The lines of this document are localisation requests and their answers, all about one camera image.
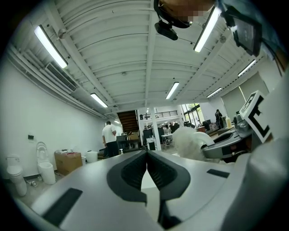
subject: black pants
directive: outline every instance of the black pants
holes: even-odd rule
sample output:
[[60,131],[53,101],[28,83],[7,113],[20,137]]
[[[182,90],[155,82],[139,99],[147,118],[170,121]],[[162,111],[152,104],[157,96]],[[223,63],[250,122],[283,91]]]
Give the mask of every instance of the black pants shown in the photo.
[[217,124],[219,124],[219,129],[221,129],[222,128],[222,126],[221,126],[221,120],[216,120],[216,125]]
[[116,141],[107,143],[107,150],[109,157],[115,157],[118,155],[118,145]]

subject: fluorescent ceiling light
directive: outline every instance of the fluorescent ceiling light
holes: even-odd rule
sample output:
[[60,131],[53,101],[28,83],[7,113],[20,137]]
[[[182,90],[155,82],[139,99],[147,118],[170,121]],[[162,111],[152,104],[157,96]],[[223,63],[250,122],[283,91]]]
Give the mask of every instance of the fluorescent ceiling light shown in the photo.
[[245,73],[246,70],[248,70],[254,63],[256,63],[256,60],[253,60],[247,67],[245,67],[239,74],[238,76],[241,76],[242,74]]
[[216,22],[218,21],[218,18],[221,14],[221,10],[219,8],[214,7],[208,17],[207,23],[205,25],[205,28],[203,29],[202,33],[200,34],[200,37],[198,38],[198,41],[194,47],[194,51],[200,52],[206,43],[209,35],[211,34]]
[[95,93],[90,94],[90,96],[95,99],[101,106],[107,107],[105,102],[103,102]]
[[219,92],[220,90],[222,90],[222,88],[218,88],[218,89],[215,90],[212,94],[208,95],[207,98],[210,98],[212,95],[216,94],[216,93]]
[[35,35],[45,47],[45,49],[49,52],[52,58],[58,63],[61,68],[65,68],[67,66],[66,60],[61,56],[58,50],[55,48],[53,43],[51,42],[50,38],[47,36],[46,32],[44,31],[43,27],[40,25],[36,27],[34,30]]
[[179,84],[180,84],[179,82],[173,83],[173,86],[172,86],[170,92],[168,93],[166,99],[169,99],[172,96],[173,92],[176,90],[176,88],[178,87]]

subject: black rubber grip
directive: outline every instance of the black rubber grip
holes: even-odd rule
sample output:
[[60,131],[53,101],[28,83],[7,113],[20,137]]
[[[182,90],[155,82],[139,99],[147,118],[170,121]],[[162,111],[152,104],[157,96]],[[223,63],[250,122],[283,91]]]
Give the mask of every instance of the black rubber grip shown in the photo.
[[43,218],[55,226],[59,226],[68,212],[72,209],[82,191],[68,189],[43,215]]
[[182,166],[148,150],[148,172],[159,189],[160,208],[158,223],[169,229],[181,222],[177,217],[170,216],[166,200],[179,198],[187,189],[191,176]]
[[146,151],[113,166],[107,173],[110,189],[126,201],[147,203],[146,194],[142,193],[141,182],[146,171]]
[[228,172],[219,171],[219,170],[215,170],[215,169],[210,169],[207,171],[207,173],[215,175],[215,176],[220,176],[223,178],[228,178],[228,176],[230,175],[230,173],[228,173]]

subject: railing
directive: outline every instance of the railing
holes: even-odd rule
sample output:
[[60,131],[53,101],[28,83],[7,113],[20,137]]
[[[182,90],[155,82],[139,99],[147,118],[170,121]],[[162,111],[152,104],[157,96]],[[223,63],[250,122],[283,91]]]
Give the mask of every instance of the railing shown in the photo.
[[[165,112],[159,112],[155,113],[155,118],[164,118],[164,117],[170,117],[170,116],[177,116],[177,111],[165,111]],[[145,114],[143,115],[144,120],[151,120],[152,116],[151,114]]]

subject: white fluffy object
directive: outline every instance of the white fluffy object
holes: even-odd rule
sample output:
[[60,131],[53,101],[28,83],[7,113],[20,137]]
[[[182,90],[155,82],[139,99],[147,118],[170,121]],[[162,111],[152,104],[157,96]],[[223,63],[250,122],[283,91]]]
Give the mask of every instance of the white fluffy object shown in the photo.
[[180,157],[198,160],[219,162],[219,159],[207,159],[200,149],[200,142],[196,140],[195,129],[189,127],[180,127],[173,135],[173,144]]

